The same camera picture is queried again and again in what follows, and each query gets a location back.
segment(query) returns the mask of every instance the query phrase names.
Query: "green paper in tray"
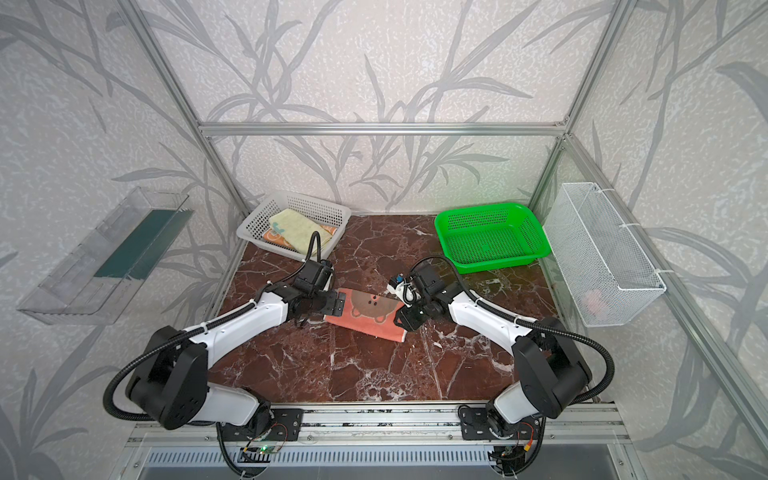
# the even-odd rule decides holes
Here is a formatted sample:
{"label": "green paper in tray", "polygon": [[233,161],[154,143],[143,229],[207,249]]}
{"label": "green paper in tray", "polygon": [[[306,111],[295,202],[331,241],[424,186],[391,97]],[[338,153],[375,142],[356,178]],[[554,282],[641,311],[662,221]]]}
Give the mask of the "green paper in tray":
{"label": "green paper in tray", "polygon": [[447,210],[435,218],[435,228],[459,273],[528,265],[551,252],[536,216],[521,204]]}
{"label": "green paper in tray", "polygon": [[133,279],[146,280],[190,215],[192,210],[150,211],[94,276],[123,278],[130,273]]}

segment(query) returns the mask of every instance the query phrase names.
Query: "folded towel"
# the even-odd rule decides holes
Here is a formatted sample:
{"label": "folded towel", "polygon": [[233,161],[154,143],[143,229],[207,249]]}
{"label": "folded towel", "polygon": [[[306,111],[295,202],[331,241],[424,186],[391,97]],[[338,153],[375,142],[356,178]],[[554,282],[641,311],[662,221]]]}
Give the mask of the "folded towel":
{"label": "folded towel", "polygon": [[403,306],[403,302],[349,288],[336,290],[339,293],[345,293],[346,300],[341,316],[325,315],[328,323],[367,333],[380,339],[405,342],[406,331],[395,325],[397,309]]}
{"label": "folded towel", "polygon": [[299,253],[306,254],[313,232],[320,234],[320,249],[331,240],[331,234],[320,228],[320,225],[290,208],[270,217],[270,226]]}
{"label": "folded towel", "polygon": [[[336,233],[336,231],[339,229],[338,227],[331,227],[329,225],[320,225],[320,228],[330,233],[331,235]],[[274,243],[275,245],[280,245],[281,247],[293,248],[293,245],[288,243],[288,240],[286,240],[285,237],[275,232],[275,230],[272,230],[271,228],[267,229],[266,232],[264,232],[264,235],[261,237],[269,243]]]}

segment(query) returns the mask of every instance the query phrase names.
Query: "mesh basket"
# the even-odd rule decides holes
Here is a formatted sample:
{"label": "mesh basket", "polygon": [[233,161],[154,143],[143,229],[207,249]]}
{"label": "mesh basket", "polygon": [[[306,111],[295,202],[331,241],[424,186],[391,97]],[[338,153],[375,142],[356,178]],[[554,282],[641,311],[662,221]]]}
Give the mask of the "mesh basket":
{"label": "mesh basket", "polygon": [[586,326],[624,325],[667,289],[597,184],[562,184],[544,231]]}
{"label": "mesh basket", "polygon": [[263,238],[270,228],[270,217],[290,208],[302,214],[304,217],[317,222],[320,225],[336,227],[336,232],[331,240],[326,243],[320,257],[328,258],[331,250],[341,240],[346,229],[346,223],[352,215],[352,211],[338,204],[332,204],[325,200],[312,198],[307,195],[295,194],[285,190],[278,190],[265,198],[256,209],[248,215],[244,222],[237,228],[237,236],[254,243],[257,247],[270,252],[278,253],[284,257],[295,260],[304,260],[304,254],[293,248],[288,248],[277,243],[271,243]]}

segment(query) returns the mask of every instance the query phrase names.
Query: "wall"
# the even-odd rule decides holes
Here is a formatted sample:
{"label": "wall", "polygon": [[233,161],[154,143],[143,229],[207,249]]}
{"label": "wall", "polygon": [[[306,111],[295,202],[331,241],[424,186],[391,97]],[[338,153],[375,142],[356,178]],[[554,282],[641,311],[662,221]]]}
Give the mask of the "wall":
{"label": "wall", "polygon": [[[0,2],[0,469],[106,478],[131,424],[101,393],[160,326],[201,321],[240,221],[111,2]],[[48,326],[15,310],[135,186],[195,210],[120,319]]]}
{"label": "wall", "polygon": [[[638,2],[576,127],[763,392],[766,13],[765,2]],[[620,405],[651,478],[768,478],[768,461],[663,300],[589,334],[621,353],[606,398]]]}
{"label": "wall", "polygon": [[[614,0],[139,3],[202,121],[553,122]],[[552,143],[217,140],[252,204],[285,189],[370,212],[523,201]]]}

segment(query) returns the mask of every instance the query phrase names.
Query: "orange towel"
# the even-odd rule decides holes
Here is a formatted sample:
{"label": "orange towel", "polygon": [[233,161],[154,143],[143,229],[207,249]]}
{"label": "orange towel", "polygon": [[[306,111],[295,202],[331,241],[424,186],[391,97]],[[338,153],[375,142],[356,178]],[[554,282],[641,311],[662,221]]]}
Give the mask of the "orange towel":
{"label": "orange towel", "polygon": [[404,342],[406,331],[395,325],[395,313],[403,306],[399,300],[367,292],[339,288],[346,293],[341,316],[325,316],[328,323],[367,333],[393,342]]}
{"label": "orange towel", "polygon": [[[320,225],[320,228],[330,233],[331,235],[336,233],[336,231],[339,229],[338,227],[330,227],[328,225]],[[271,228],[266,229],[266,232],[264,232],[264,235],[261,237],[269,243],[274,243],[275,245],[280,245],[281,247],[293,248],[293,245],[288,243],[288,240],[283,238],[282,235],[277,233],[275,230],[272,230]]]}

